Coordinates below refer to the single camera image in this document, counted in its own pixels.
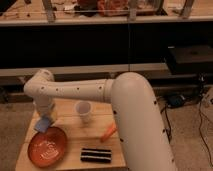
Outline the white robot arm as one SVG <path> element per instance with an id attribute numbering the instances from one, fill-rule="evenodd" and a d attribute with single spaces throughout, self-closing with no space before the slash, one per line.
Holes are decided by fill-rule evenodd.
<path id="1" fill-rule="evenodd" d="M 109 103 L 129 171 L 178 171 L 153 88 L 135 72 L 114 79 L 56 82 L 40 69 L 24 85 L 40 115 L 35 129 L 44 132 L 55 122 L 56 98 Z"/>

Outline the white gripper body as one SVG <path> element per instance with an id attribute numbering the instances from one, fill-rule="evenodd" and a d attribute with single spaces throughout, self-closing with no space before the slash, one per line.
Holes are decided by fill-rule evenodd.
<path id="1" fill-rule="evenodd" d="M 50 121 L 56 120 L 55 101 L 52 98 L 35 98 L 34 106 L 40 117 L 47 117 Z"/>

